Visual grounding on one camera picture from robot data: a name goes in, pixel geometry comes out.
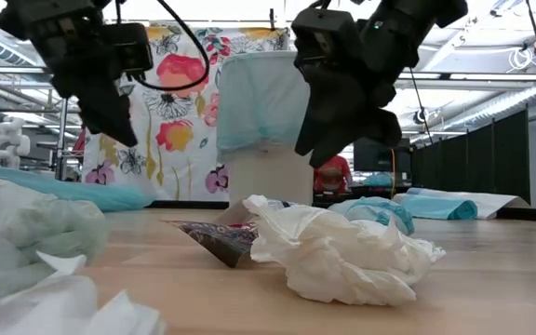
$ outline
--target table surface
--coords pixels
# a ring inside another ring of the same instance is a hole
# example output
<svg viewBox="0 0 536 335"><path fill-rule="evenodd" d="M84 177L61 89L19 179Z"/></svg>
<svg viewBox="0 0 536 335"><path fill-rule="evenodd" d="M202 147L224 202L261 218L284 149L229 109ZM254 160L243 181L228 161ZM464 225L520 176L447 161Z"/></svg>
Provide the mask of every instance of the table surface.
<svg viewBox="0 0 536 335"><path fill-rule="evenodd" d="M307 301L278 264L229 269L162 220L219 211L149 209L107 216L106 251L87 269L100 303L122 289L161 312L171 335L536 334L536 222L416 220L448 255L401 307Z"/></svg>

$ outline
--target white bin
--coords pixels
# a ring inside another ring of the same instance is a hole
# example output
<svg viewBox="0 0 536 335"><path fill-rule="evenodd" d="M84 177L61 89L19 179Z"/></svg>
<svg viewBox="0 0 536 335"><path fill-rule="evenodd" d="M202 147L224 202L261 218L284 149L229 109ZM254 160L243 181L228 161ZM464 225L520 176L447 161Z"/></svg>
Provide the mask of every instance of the white bin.
<svg viewBox="0 0 536 335"><path fill-rule="evenodd" d="M252 194L312 203L309 155L293 150L309 100L309 86L293 66L295 55L249 53L222 65L217 145L229 168L231 204Z"/></svg>

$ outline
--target black flower print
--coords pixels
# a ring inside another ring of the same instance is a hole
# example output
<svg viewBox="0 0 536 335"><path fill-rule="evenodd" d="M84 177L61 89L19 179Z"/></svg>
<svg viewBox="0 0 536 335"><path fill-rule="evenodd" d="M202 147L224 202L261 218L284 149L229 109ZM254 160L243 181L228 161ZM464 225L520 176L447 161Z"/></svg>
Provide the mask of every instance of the black flower print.
<svg viewBox="0 0 536 335"><path fill-rule="evenodd" d="M287 41L287 33L279 33L275 36L270 36L268 37L268 39L266 39L266 42L268 42L268 44L271 45L274 50L287 50Z"/></svg>
<svg viewBox="0 0 536 335"><path fill-rule="evenodd" d="M177 53L177 43L181 39L181 28L176 26L168 26L168 34L163 35L160 39L151 41L153 47L156 48L156 54L163 56L168 53Z"/></svg>
<svg viewBox="0 0 536 335"><path fill-rule="evenodd" d="M184 117L194 108L194 102L190 98L180 98L154 89L144 92L144 103L150 113L157 114L165 121Z"/></svg>
<svg viewBox="0 0 536 335"><path fill-rule="evenodd" d="M231 39L231 53L243 54L248 52L265 51L260 41L254 41L243 35Z"/></svg>
<svg viewBox="0 0 536 335"><path fill-rule="evenodd" d="M141 168L146 163L146 160L141 154L138 154L135 148L128 148L127 150L118 150L117 157L121 164L121 172L124 174L133 173L136 175L141 174Z"/></svg>

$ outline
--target white robot figure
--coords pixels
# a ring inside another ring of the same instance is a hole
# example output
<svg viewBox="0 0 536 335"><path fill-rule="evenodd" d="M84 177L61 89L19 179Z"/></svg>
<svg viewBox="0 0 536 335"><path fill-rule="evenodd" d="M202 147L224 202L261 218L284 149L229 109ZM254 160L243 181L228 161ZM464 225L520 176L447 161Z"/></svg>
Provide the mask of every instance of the white robot figure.
<svg viewBox="0 0 536 335"><path fill-rule="evenodd" d="M22 135L24 119L18 117L4 118L0 123L0 146L9 143L5 150L0 150L0 165L6 168L20 168L20 156L30 152L30 138Z"/></svg>

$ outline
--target black curtain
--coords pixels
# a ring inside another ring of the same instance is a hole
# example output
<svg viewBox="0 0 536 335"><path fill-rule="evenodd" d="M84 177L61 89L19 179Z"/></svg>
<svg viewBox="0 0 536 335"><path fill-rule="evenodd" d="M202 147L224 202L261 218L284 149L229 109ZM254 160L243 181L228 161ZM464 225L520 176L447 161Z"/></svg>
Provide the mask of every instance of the black curtain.
<svg viewBox="0 0 536 335"><path fill-rule="evenodd" d="M527 111L414 150L413 186L517 195L530 201Z"/></svg>

